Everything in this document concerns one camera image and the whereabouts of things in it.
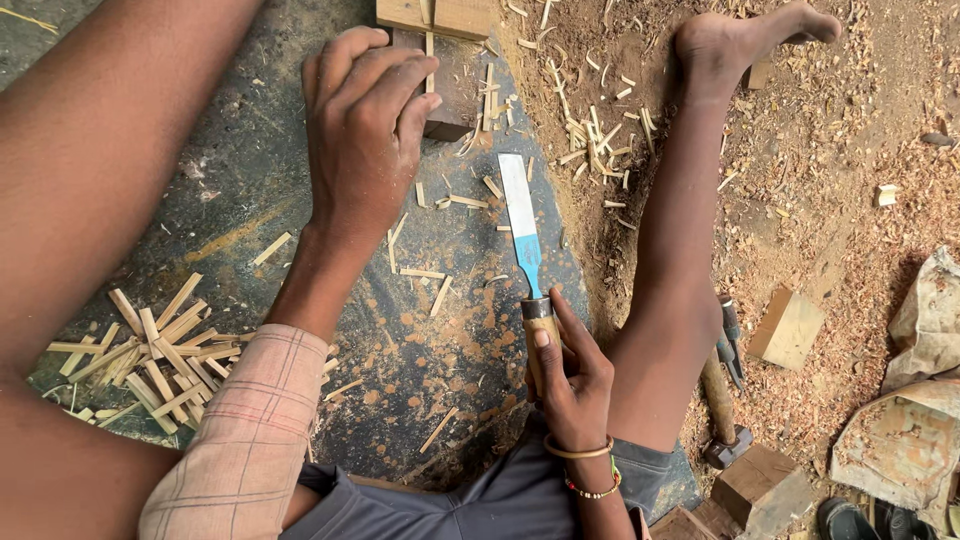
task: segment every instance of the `chisel blade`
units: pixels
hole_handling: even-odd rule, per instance
[[[537,238],[537,223],[534,221],[533,203],[530,202],[530,185],[527,184],[523,156],[497,154],[497,158],[500,161],[500,175],[503,177],[507,213],[510,215],[510,229],[514,236],[516,263],[530,283],[529,298],[541,298],[543,294],[537,279],[542,261],[540,240]]]

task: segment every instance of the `gray shorts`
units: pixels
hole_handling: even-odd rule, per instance
[[[577,538],[576,495],[564,462],[543,448],[543,415],[533,412],[520,439],[477,481],[450,493],[405,493],[357,485],[336,466],[304,464],[298,483],[324,498],[280,535],[284,540],[444,540]],[[628,508],[651,508],[670,454],[619,439],[613,444]]]

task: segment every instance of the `hammer head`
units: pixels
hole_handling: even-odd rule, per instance
[[[724,444],[718,439],[713,439],[707,447],[704,458],[710,467],[723,471],[750,449],[750,444],[754,442],[754,435],[750,430],[743,426],[736,426],[734,432],[736,438],[732,444]]]

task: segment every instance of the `person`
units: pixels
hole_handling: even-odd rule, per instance
[[[438,61],[388,46],[382,30],[348,30],[303,63],[314,212],[264,326],[185,452],[77,422],[23,382],[146,227],[261,2],[104,0],[0,94],[2,536],[635,538],[627,506],[650,511],[720,328],[710,251],[728,103],[754,60],[785,41],[834,41],[839,22],[793,2],[680,28],[684,89],[622,331],[601,352],[551,290],[563,346],[535,335],[545,417],[532,413],[475,483],[405,494],[301,466],[326,341],[398,217],[424,118],[442,99],[411,97]]]

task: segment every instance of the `hammer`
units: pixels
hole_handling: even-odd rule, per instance
[[[723,471],[747,452],[750,443],[754,442],[754,435],[747,428],[733,423],[733,400],[720,368],[716,347],[710,349],[710,357],[704,364],[700,381],[704,384],[710,416],[716,429],[716,436],[704,451],[704,458],[711,467]]]

